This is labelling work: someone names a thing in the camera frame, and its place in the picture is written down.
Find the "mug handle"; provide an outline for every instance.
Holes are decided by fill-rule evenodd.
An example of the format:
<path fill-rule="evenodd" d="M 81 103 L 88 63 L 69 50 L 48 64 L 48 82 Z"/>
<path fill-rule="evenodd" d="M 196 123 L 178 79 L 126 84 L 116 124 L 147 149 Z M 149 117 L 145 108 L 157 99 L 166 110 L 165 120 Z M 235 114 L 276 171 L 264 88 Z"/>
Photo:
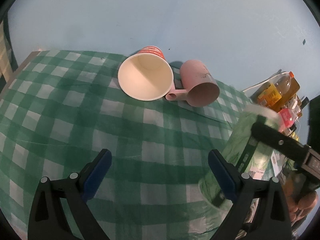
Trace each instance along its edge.
<path fill-rule="evenodd" d="M 172 89 L 166 95 L 168 101 L 187 100 L 188 91 L 186 89 Z"/>

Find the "pink bottle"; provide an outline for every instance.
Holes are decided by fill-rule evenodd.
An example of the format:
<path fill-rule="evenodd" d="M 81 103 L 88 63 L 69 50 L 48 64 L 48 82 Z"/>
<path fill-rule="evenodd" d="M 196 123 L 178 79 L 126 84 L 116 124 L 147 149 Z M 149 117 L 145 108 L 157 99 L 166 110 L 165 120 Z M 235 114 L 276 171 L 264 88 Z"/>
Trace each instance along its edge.
<path fill-rule="evenodd" d="M 298 113 L 296 109 L 281 109 L 278 113 L 281 117 L 281 124 L 279 128 L 279 132 L 283 132 L 285 129 L 293 126 L 295 120 L 298 118 Z"/>

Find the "human hand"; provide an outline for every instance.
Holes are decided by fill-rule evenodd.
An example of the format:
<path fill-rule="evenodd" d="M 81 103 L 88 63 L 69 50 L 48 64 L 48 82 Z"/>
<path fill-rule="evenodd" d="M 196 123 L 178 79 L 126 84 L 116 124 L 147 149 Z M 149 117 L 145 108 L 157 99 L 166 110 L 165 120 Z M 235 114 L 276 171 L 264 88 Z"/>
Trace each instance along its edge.
<path fill-rule="evenodd" d="M 294 184 L 292 179 L 287 179 L 286 183 L 282 185 L 284 195 L 286 196 L 287 205 L 289 208 L 289 216 L 291 222 L 296 222 L 308 215 L 315 207 L 319 200 L 317 192 L 313 191 L 302 197 L 298 203 L 291 197 L 293 193 Z"/>

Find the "red and white paper cup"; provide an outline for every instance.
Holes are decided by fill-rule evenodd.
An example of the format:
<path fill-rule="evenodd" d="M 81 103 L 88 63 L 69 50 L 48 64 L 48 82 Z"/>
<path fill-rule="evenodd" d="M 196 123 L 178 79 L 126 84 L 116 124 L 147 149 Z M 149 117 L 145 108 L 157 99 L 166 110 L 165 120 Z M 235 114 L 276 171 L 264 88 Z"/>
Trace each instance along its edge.
<path fill-rule="evenodd" d="M 173 72 L 162 51 L 155 46 L 147 46 L 121 64 L 118 80 L 122 90 L 130 97 L 151 101 L 169 92 Z"/>

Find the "bottle with orange cap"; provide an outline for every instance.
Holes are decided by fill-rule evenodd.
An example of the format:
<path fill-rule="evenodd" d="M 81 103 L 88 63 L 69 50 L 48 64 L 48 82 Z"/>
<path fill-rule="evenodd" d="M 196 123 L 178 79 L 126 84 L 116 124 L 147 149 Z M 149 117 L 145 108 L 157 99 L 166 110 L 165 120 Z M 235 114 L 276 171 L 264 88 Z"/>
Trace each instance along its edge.
<path fill-rule="evenodd" d="M 289 91 L 292 78 L 294 78 L 294 75 L 290 71 L 288 74 L 281 76 L 276 83 L 271 83 L 270 86 L 258 96 L 258 103 L 265 107 L 273 106 Z"/>

